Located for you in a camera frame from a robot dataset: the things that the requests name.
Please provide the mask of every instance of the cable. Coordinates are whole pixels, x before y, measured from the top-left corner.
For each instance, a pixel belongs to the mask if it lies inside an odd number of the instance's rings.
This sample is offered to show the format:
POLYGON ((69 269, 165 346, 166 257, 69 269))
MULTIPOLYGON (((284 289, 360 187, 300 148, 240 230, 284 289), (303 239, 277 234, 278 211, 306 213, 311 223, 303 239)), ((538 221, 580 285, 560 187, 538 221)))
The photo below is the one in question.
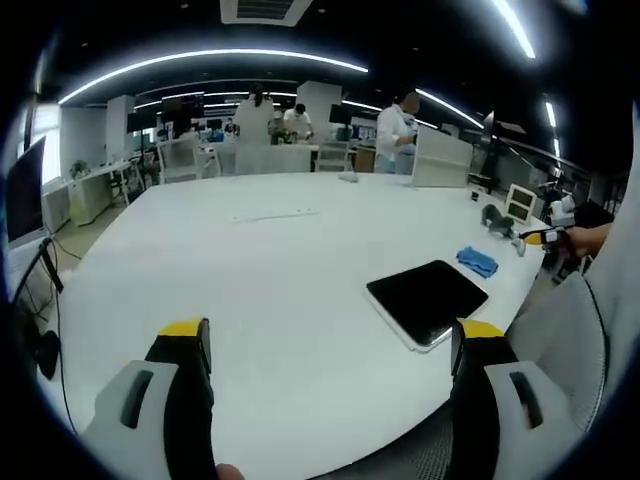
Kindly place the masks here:
POLYGON ((58 315, 58 339, 60 340, 60 384, 62 386, 62 398, 64 400, 64 408, 67 411, 67 417, 69 418, 69 425, 71 425, 71 429, 73 433, 78 435, 78 431, 76 430, 76 426, 73 424, 73 420, 71 419, 71 412, 69 411, 69 402, 67 401, 67 389, 64 385, 64 360, 62 359, 62 331, 60 330, 60 301, 58 296, 58 290, 56 289, 56 313, 58 315))
MULTIPOLYGON (((55 243, 52 243, 53 245, 53 254, 55 257, 55 269, 56 272, 58 271, 58 249, 56 248, 55 243)), ((71 425, 71 429, 73 430, 73 433, 75 433, 76 435, 78 435, 78 431, 76 430, 76 426, 73 424, 73 420, 71 418, 71 412, 69 411, 69 402, 67 401, 67 390, 65 388, 64 385, 64 360, 62 358, 62 330, 61 330, 61 325, 62 322, 60 321, 60 297, 58 294, 58 289, 55 289, 55 295, 56 295, 56 314, 58 316, 58 340, 60 341, 60 384, 62 386, 62 398, 64 400, 64 408, 67 411, 67 417, 69 418, 69 425, 71 425)))
POLYGON ((60 247, 60 249, 61 249, 64 253, 66 253, 66 254, 67 254, 67 255, 69 255, 70 257, 77 258, 78 260, 82 260, 82 257, 81 257, 81 256, 76 255, 75 253, 71 253, 69 250, 67 250, 66 248, 64 248, 64 247, 62 246, 62 244, 60 243, 60 240, 58 240, 56 237, 52 236, 51 238, 53 239, 53 242, 54 242, 54 246, 53 246, 54 251, 55 251, 55 243, 57 243, 57 244, 58 244, 58 246, 60 247))
POLYGON ((47 308, 49 306, 49 304, 51 303, 51 301, 53 300, 53 292, 51 292, 51 298, 49 299, 49 301, 47 303, 44 304, 44 306, 38 310, 38 308, 36 307, 36 302, 33 299, 33 295, 31 295, 31 290, 29 289, 29 285, 25 284, 25 289, 27 290, 27 294, 29 294, 29 299, 31 300, 31 306, 33 307, 33 313, 35 316, 37 316, 38 318, 40 318, 41 320, 44 320, 46 323, 49 323, 49 319, 46 318, 44 315, 42 315, 42 311, 47 308))

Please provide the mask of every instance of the ceiling air vent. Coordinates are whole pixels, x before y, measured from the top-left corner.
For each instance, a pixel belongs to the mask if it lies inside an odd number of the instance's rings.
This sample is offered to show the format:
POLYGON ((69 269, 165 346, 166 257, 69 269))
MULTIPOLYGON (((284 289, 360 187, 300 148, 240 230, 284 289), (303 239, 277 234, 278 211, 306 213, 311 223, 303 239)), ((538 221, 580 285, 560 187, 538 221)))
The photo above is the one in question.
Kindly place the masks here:
POLYGON ((313 0, 220 0, 222 23, 294 27, 313 0))

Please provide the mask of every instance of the black ceiling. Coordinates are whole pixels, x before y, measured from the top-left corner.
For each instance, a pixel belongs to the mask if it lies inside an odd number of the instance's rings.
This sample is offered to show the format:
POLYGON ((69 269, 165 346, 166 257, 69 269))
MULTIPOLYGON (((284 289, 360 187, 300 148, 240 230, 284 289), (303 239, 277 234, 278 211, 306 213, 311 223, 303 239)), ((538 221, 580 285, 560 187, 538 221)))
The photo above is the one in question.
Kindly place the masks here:
MULTIPOLYGON (((198 84, 198 90, 211 92, 246 90, 250 81, 230 80, 262 79, 273 90, 289 92, 295 84, 274 81, 336 83, 350 100, 384 107, 393 88, 405 83, 478 120, 495 109, 499 120, 525 129, 524 141, 551 151, 553 131, 543 103, 548 99, 556 108, 562 156, 600 168, 607 150, 595 145, 595 137, 620 132, 617 122, 602 118, 620 118, 628 107, 613 83, 619 75, 611 50, 593 40, 594 27, 587 17, 570 13, 560 1, 509 2, 527 30, 536 59, 524 55, 491 0, 315 0, 294 28, 224 25, 217 0, 78 2, 68 9, 54 38, 44 96, 57 100, 104 73, 172 53, 233 47, 290 50, 362 65, 369 74, 298 59, 207 56, 128 72, 68 105, 100 104, 171 85, 198 84), (200 83, 213 81, 219 83, 200 83), (603 91, 605 98, 595 94, 603 91)), ((176 87, 146 97, 192 90, 176 87)), ((417 117, 472 127, 428 101, 417 117)))

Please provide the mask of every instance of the blue cloth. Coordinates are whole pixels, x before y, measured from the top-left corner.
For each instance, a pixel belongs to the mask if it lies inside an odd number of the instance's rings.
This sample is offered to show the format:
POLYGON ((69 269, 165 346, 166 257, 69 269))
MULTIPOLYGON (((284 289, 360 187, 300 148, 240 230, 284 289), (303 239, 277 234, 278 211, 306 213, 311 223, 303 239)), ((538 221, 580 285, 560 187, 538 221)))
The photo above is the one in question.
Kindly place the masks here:
POLYGON ((498 264, 493 258, 471 247, 460 250, 456 258, 458 262, 484 278, 489 278, 498 270, 498 264))

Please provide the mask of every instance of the black tablet screen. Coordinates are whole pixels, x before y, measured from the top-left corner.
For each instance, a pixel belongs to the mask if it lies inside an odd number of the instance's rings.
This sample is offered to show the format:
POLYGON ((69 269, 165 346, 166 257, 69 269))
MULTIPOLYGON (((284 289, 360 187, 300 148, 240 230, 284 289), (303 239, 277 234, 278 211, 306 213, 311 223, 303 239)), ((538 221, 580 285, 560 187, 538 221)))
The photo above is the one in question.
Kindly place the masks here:
POLYGON ((419 345, 429 345, 456 318, 467 318, 488 298, 442 260, 376 280, 367 289, 419 345))

